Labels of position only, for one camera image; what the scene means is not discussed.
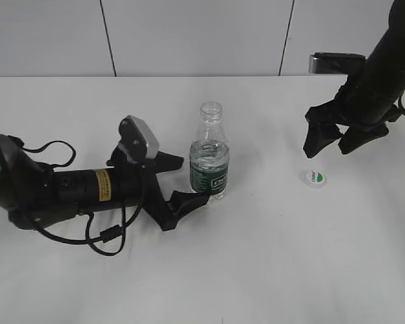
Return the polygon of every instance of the bottle cap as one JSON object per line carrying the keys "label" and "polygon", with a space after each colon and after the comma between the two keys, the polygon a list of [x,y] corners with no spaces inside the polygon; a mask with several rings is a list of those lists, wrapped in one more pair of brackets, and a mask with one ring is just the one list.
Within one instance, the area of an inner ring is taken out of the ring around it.
{"label": "bottle cap", "polygon": [[303,180],[307,186],[313,189],[320,189],[327,183],[327,178],[325,175],[316,170],[307,170]]}

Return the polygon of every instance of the black cable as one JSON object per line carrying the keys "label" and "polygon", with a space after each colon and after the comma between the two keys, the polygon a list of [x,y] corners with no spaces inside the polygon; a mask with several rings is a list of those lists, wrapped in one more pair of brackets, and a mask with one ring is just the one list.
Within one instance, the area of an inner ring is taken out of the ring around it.
{"label": "black cable", "polygon": [[26,151],[26,152],[29,152],[29,153],[41,153],[41,152],[45,151],[48,148],[48,146],[50,146],[52,144],[55,144],[55,143],[62,143],[64,145],[66,145],[67,147],[69,147],[72,150],[72,156],[70,157],[69,161],[64,163],[64,164],[51,164],[50,167],[55,169],[56,167],[68,167],[68,166],[70,166],[75,161],[76,151],[75,151],[75,149],[73,148],[73,146],[71,144],[69,144],[69,143],[67,143],[67,142],[65,142],[63,140],[53,140],[51,142],[46,143],[42,147],[36,148],[36,149],[29,149],[29,148],[25,148],[25,147],[22,147],[21,149],[23,151]]}
{"label": "black cable", "polygon": [[123,250],[124,244],[126,243],[126,206],[123,205],[121,207],[121,243],[120,247],[117,251],[115,252],[107,252],[104,250],[101,250],[98,248],[93,242],[91,242],[90,239],[90,227],[92,225],[93,219],[95,218],[95,215],[93,213],[88,214],[88,221],[86,225],[86,240],[88,242],[88,245],[97,253],[101,255],[105,255],[106,257],[113,257],[114,255],[120,253]]}
{"label": "black cable", "polygon": [[399,97],[398,106],[399,106],[399,110],[402,112],[402,115],[405,116],[405,107],[404,107],[404,104],[402,103],[403,96],[404,96],[404,94],[402,93],[401,96]]}

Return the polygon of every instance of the plastic water bottle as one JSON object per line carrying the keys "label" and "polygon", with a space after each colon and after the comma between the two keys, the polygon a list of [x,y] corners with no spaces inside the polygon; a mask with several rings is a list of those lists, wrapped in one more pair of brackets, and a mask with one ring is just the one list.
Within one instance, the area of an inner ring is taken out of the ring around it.
{"label": "plastic water bottle", "polygon": [[190,185],[195,192],[222,199],[227,186],[230,148],[222,125],[222,106],[204,103],[196,140],[190,147]]}

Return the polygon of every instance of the black robotic arm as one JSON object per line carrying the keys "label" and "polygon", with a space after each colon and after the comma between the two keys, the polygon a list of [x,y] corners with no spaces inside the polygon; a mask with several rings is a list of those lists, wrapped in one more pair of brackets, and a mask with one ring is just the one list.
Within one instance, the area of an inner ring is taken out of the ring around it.
{"label": "black robotic arm", "polygon": [[[340,139],[339,147],[348,154],[358,147],[389,133],[386,122],[405,115],[395,105],[405,91],[405,0],[395,0],[389,15],[389,28],[367,60],[343,57],[348,79],[334,100],[311,107],[306,114],[308,134],[304,152],[317,155]],[[349,126],[342,134],[337,125]]]}

